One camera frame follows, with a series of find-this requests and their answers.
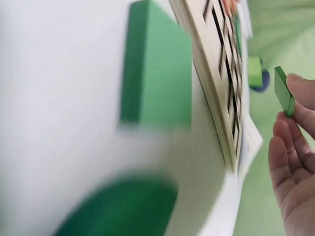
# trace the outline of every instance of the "green foam block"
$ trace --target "green foam block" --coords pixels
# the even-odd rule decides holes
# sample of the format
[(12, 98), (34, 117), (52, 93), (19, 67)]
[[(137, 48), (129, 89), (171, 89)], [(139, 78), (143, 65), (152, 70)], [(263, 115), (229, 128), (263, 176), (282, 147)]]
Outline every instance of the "green foam block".
[(248, 81), (250, 87), (262, 87), (262, 72), (259, 57), (252, 56), (248, 60)]
[(154, 1), (130, 7), (122, 91), (122, 123), (189, 126), (192, 43)]
[(55, 236), (163, 236), (177, 194), (162, 178), (117, 181), (85, 199)]
[(280, 66), (275, 68), (275, 93), (287, 117), (292, 117), (295, 99), (286, 85), (286, 74)]

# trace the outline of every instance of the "green mat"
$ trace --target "green mat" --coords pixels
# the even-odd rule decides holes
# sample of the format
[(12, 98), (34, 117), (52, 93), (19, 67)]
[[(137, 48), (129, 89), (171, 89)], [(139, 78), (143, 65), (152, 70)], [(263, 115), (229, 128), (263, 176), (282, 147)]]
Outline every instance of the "green mat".
[[(254, 38), (250, 54), (262, 58), (271, 84), (266, 93), (251, 92), (251, 116), (264, 144), (244, 183), (234, 236), (284, 236), (280, 211), (268, 171), (268, 145), (276, 115), (282, 110), (274, 93), (273, 69), (314, 78), (315, 1), (248, 0)], [(306, 135), (310, 144), (313, 140)]]

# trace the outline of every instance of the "green cube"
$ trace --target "green cube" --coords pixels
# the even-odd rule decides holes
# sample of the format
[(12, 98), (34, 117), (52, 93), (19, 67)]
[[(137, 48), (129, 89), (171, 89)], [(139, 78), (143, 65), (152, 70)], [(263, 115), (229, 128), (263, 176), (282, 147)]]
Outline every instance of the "green cube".
[(275, 68), (275, 93), (287, 117), (292, 117), (295, 99), (286, 85), (286, 74), (280, 66)]
[(191, 124), (192, 43), (154, 1), (130, 7), (122, 91), (122, 123)]
[(250, 87), (262, 87), (261, 62), (259, 57), (252, 56), (248, 59), (248, 81)]

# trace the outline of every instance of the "wooden puzzle board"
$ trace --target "wooden puzzle board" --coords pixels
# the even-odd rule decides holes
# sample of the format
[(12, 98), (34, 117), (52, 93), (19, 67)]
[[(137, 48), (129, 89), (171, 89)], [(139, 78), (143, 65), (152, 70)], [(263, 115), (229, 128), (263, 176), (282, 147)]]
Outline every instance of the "wooden puzzle board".
[(228, 169), (236, 171), (243, 132), (242, 59), (222, 0), (170, 0), (193, 38), (193, 60)]

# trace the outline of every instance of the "white surface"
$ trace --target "white surface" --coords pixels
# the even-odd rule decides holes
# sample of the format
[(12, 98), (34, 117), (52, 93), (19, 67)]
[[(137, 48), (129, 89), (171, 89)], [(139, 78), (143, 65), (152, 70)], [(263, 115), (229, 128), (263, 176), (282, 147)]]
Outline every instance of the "white surface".
[(117, 128), (129, 2), (0, 2), (1, 236), (52, 235), (96, 185), (139, 167), (180, 183), (167, 235), (232, 235), (241, 183), (195, 72), (191, 131)]

